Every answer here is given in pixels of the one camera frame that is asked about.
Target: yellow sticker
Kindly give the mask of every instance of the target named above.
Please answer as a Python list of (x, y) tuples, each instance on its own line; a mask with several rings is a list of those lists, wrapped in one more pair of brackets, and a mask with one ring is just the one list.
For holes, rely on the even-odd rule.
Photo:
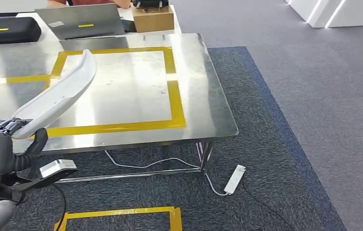
[[(119, 209), (110, 211), (96, 211), (96, 212), (79, 212), (79, 213), (65, 213), (61, 227), (58, 231), (65, 231), (68, 219), (77, 218), (94, 218), (104, 216), (118, 216), (129, 214), (143, 214), (143, 213), (163, 213), (168, 212), (170, 217), (170, 231), (183, 231), (183, 224), (181, 221), (180, 208), (175, 207), (153, 207), (153, 208), (132, 208), (132, 209)], [(59, 221), (54, 225), (54, 231), (57, 231)]]
[(9, 30), (8, 28), (0, 28), (0, 31)]
[[(71, 136), (96, 133), (124, 132), (124, 131), (141, 131), (153, 129), (167, 128), (185, 128), (186, 121), (184, 118), (183, 105), (181, 103), (180, 90), (177, 79), (171, 74), (176, 73), (173, 51), (171, 47), (145, 47), (145, 48), (120, 48), (120, 49), (103, 49), (91, 50), (93, 54), (109, 54), (109, 53), (128, 53), (128, 52), (146, 52), (146, 51), (162, 51), (164, 57), (164, 68), (167, 75), (167, 89), (170, 103), (171, 119), (144, 121), (135, 123), (122, 124), (100, 124), (90, 126), (75, 127), (57, 127), (47, 128), (49, 137)], [(51, 80), (58, 79), (63, 71), (65, 61), (70, 55), (81, 55), (82, 51), (61, 51), (58, 53), (57, 60), (49, 75), (41, 76), (24, 76), (24, 77), (6, 77), (0, 78), (0, 83), (22, 83), (44, 81), (44, 90), (50, 86)]]
[(83, 24), (83, 25), (78, 25), (78, 27), (90, 27), (90, 26), (94, 26), (94, 24)]

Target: led light strip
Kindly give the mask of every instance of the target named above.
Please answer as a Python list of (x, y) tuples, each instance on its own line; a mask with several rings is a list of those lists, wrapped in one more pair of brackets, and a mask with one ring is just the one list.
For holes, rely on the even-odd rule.
[(312, 10), (312, 13), (310, 14), (309, 18), (308, 18), (308, 19), (307, 19), (307, 21), (306, 21), (307, 23), (310, 23), (310, 20), (312, 19), (312, 17), (313, 17), (313, 15), (314, 15), (314, 13), (316, 13), (317, 8), (319, 8), (319, 6), (320, 6), (320, 4), (321, 4), (321, 1), (322, 1), (322, 0), (317, 1), (316, 5), (314, 6), (314, 8), (313, 8), (313, 10)]
[(341, 7), (344, 5), (345, 2), (346, 2), (346, 0), (341, 0), (340, 4), (338, 5), (336, 10), (334, 11), (333, 15), (330, 17), (327, 24), (325, 25), (325, 28), (328, 28), (330, 26), (331, 22), (336, 17), (337, 13), (339, 12), (339, 10), (341, 9)]

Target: black cable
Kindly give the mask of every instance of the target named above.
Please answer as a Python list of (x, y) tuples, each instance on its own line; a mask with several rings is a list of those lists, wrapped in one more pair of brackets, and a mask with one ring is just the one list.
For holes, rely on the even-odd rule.
[(61, 216), (61, 220), (60, 220), (60, 223), (58, 224), (57, 226), (57, 229), (55, 231), (59, 231), (60, 228), (61, 228), (61, 225), (63, 224), (63, 220), (64, 220), (64, 216), (65, 216), (65, 212), (66, 212), (66, 198), (65, 198), (65, 194), (63, 192), (63, 190), (58, 187), (57, 185), (53, 184), (53, 186), (58, 190), (60, 191), (61, 195), (63, 196), (63, 200), (64, 200), (64, 210), (63, 210), (63, 214)]
[(278, 214), (276, 211), (274, 211), (271, 207), (269, 207), (268, 205), (266, 205), (265, 203), (263, 203), (262, 201), (256, 199), (256, 197), (254, 197), (252, 195), (252, 193), (250, 193), (246, 187), (245, 187), (245, 183), (244, 183), (244, 179), (245, 179), (245, 173), (244, 175), (242, 176), (242, 186), (244, 187), (244, 190), (249, 194), (249, 196), (251, 196), (255, 201), (257, 201), (258, 203), (262, 204), (263, 206), (267, 207), (270, 211), (272, 211), (274, 214), (276, 214), (282, 221), (284, 221), (288, 226), (289, 228), (292, 230), (292, 231), (295, 231), (295, 229), (293, 228), (293, 226), (291, 226), (289, 224), (289, 222), (287, 222), (280, 214)]

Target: table top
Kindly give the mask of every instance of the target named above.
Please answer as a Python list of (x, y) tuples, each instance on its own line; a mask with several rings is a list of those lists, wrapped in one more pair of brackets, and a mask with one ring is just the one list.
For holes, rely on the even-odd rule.
[[(237, 135), (199, 34), (142, 35), (0, 45), (0, 119), (90, 49), (98, 70), (84, 95), (47, 128), (45, 153), (213, 141)], [(15, 140), (23, 152), (30, 139)]]

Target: white cable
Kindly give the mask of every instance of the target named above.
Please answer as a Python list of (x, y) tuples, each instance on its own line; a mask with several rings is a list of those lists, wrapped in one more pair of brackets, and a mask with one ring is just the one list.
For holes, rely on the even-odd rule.
[(116, 163), (116, 162), (114, 161), (114, 159), (111, 157), (111, 155), (109, 155), (109, 153), (108, 153), (106, 150), (105, 150), (105, 153), (108, 155), (108, 157), (112, 160), (112, 162), (113, 162), (115, 165), (120, 166), (120, 167), (148, 168), (148, 167), (150, 167), (150, 166), (153, 166), (153, 165), (155, 165), (155, 164), (158, 164), (158, 163), (160, 163), (160, 162), (167, 161), (167, 160), (178, 160), (178, 161), (181, 161), (181, 162), (183, 162), (184, 164), (186, 164), (186, 165), (188, 165), (188, 166), (191, 166), (191, 167), (198, 167), (198, 166), (195, 166), (195, 165), (189, 164), (189, 163), (185, 162), (184, 160), (180, 160), (180, 159), (178, 159), (178, 158), (174, 158), (174, 157), (173, 157), (173, 158), (164, 159), (164, 160), (159, 160), (159, 161), (156, 161), (156, 162), (151, 163), (151, 164), (149, 164), (149, 165), (147, 165), (147, 166), (144, 166), (144, 167), (139, 167), (139, 166), (129, 166), (129, 165), (120, 165), (120, 164), (118, 164), (118, 163)]
[(214, 191), (215, 194), (217, 194), (218, 196), (228, 196), (229, 194), (228, 193), (225, 193), (225, 194), (220, 194), (219, 192), (217, 192), (213, 186), (213, 183), (211, 182), (210, 180), (210, 177), (208, 176), (207, 173), (205, 173), (205, 176), (207, 177), (207, 180), (208, 182), (210, 183), (210, 186), (211, 186), (211, 189)]
[[(106, 151), (105, 150), (105, 153), (107, 154), (107, 156), (109, 157), (109, 159), (110, 160), (112, 160), (112, 162), (116, 165), (116, 166), (120, 166), (120, 167), (131, 167), (131, 168), (148, 168), (148, 167), (151, 167), (151, 166), (153, 166), (153, 165), (155, 165), (155, 164), (158, 164), (158, 163), (160, 163), (160, 162), (163, 162), (163, 161), (167, 161), (167, 160), (178, 160), (178, 161), (181, 161), (181, 162), (183, 162), (184, 164), (186, 164), (186, 165), (188, 165), (188, 166), (191, 166), (191, 167), (198, 167), (198, 166), (195, 166), (195, 165), (192, 165), (192, 164), (189, 164), (189, 163), (187, 163), (187, 162), (185, 162), (184, 160), (180, 160), (180, 159), (178, 159), (178, 158), (175, 158), (175, 157), (173, 157), (173, 158), (168, 158), (168, 159), (164, 159), (164, 160), (159, 160), (159, 161), (156, 161), (156, 162), (154, 162), (154, 163), (151, 163), (151, 164), (149, 164), (149, 165), (147, 165), (147, 166), (143, 166), (143, 167), (141, 167), (141, 166), (129, 166), (129, 165), (121, 165), (121, 164), (118, 164), (112, 157), (111, 157), (111, 155), (108, 153), (108, 151)], [(210, 186), (211, 186), (211, 189), (213, 190), (213, 192), (215, 193), (215, 194), (217, 194), (217, 195), (219, 195), (219, 196), (228, 196), (229, 194), (228, 193), (225, 193), (225, 194), (220, 194), (219, 192), (217, 192), (216, 190), (215, 190), (215, 188), (214, 188), (214, 186), (213, 186), (213, 183), (211, 182), (211, 180), (210, 180), (210, 177), (208, 176), (208, 174), (207, 173), (205, 173), (205, 176), (207, 177), (207, 180), (208, 180), (208, 182), (210, 183)]]

